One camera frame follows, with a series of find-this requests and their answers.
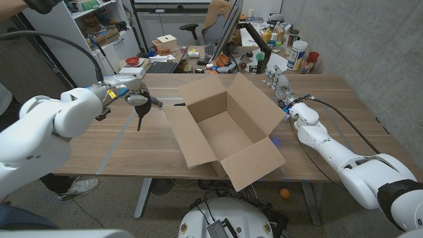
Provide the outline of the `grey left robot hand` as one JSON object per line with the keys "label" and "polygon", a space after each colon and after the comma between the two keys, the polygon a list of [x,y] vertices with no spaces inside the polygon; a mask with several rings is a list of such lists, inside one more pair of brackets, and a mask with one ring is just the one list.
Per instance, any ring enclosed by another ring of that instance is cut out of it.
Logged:
{"label": "grey left robot hand", "polygon": [[124,99],[129,105],[141,106],[151,102],[149,90],[142,78],[134,75],[109,75],[104,77],[108,97]]}

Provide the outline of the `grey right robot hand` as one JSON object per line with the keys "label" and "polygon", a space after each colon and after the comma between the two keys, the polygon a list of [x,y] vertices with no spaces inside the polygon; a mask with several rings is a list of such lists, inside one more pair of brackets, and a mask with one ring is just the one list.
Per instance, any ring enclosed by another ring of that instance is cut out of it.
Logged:
{"label": "grey right robot hand", "polygon": [[289,110],[294,104],[299,102],[298,97],[291,88],[288,78],[277,65],[274,65],[274,69],[269,71],[267,76],[268,78],[262,82],[274,91],[278,98],[279,107]]}

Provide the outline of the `person's black gloved hand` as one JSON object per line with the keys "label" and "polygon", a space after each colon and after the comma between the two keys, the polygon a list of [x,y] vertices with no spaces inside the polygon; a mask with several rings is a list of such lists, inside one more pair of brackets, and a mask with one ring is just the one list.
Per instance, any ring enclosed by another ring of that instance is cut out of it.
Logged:
{"label": "person's black gloved hand", "polygon": [[23,0],[30,9],[46,15],[62,0]]}

